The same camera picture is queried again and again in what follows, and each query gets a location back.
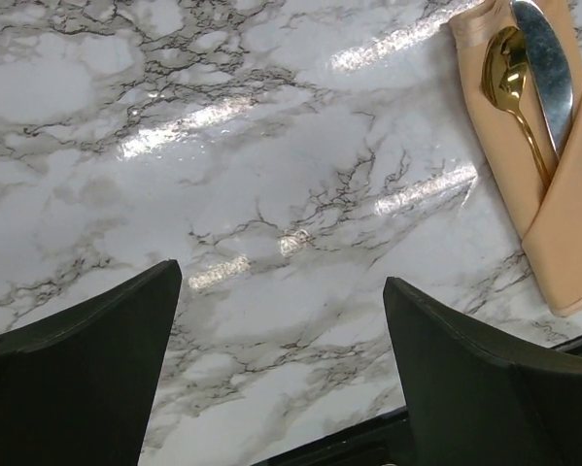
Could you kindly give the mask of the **silver table knife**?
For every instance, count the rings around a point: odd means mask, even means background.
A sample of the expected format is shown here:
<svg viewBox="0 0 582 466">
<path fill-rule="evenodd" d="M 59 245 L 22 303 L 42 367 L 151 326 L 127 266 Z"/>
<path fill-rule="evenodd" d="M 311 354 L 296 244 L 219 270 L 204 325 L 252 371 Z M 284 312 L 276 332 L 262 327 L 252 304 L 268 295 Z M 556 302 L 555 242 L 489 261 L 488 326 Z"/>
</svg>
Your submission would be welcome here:
<svg viewBox="0 0 582 466">
<path fill-rule="evenodd" d="M 551 144 L 561 158 L 572 125 L 573 83 L 565 51 L 549 19 L 533 1 L 511 1 Z"/>
</svg>

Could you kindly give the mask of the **orange cloth napkin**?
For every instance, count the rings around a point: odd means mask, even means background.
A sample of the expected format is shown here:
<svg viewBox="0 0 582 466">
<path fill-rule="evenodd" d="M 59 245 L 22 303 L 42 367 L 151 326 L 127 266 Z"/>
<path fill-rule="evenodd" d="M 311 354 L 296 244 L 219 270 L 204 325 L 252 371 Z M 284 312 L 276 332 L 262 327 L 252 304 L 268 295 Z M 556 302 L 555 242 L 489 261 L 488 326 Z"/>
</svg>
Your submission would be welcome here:
<svg viewBox="0 0 582 466">
<path fill-rule="evenodd" d="M 462 92 L 468 114 L 492 169 L 538 286 L 551 312 L 582 309 L 582 54 L 565 1 L 540 1 L 563 46 L 572 75 L 573 121 L 566 148 L 553 159 L 541 107 L 529 84 L 521 108 L 553 176 L 544 184 L 516 118 L 494 107 L 481 90 L 490 39 L 515 20 L 505 1 L 484 1 L 452 17 Z"/>
</svg>

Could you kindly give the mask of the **gold spoon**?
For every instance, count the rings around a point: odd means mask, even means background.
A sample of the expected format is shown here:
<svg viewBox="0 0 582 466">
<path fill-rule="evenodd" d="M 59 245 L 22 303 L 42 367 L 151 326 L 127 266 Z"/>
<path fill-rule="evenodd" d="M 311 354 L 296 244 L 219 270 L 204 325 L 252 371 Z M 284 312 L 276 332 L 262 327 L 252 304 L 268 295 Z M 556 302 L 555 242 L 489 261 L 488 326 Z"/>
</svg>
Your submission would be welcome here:
<svg viewBox="0 0 582 466">
<path fill-rule="evenodd" d="M 545 187 L 551 181 L 539 146 L 520 103 L 526 87 L 529 60 L 524 33 L 515 26 L 500 29 L 489 41 L 484 57 L 481 88 L 486 99 L 498 110 L 517 120 L 530 147 L 531 156 Z"/>
</svg>

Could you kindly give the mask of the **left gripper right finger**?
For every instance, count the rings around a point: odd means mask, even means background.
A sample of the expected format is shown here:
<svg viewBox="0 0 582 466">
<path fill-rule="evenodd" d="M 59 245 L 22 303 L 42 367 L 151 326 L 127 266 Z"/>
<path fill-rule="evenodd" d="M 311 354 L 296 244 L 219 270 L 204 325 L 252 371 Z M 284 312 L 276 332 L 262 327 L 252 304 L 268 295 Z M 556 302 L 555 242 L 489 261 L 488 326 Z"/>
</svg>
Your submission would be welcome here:
<svg viewBox="0 0 582 466">
<path fill-rule="evenodd" d="M 419 465 L 582 465 L 582 337 L 544 348 L 398 278 L 383 300 Z"/>
</svg>

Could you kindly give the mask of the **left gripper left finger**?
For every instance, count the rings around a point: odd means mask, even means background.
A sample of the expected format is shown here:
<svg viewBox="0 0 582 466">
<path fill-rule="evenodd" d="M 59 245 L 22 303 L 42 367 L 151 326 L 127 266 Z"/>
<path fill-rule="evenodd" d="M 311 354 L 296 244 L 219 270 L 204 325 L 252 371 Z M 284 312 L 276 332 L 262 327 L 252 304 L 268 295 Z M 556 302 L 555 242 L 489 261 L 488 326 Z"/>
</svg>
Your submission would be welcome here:
<svg viewBox="0 0 582 466">
<path fill-rule="evenodd" d="M 0 465 L 134 465 L 181 290 L 165 260 L 0 334 Z"/>
</svg>

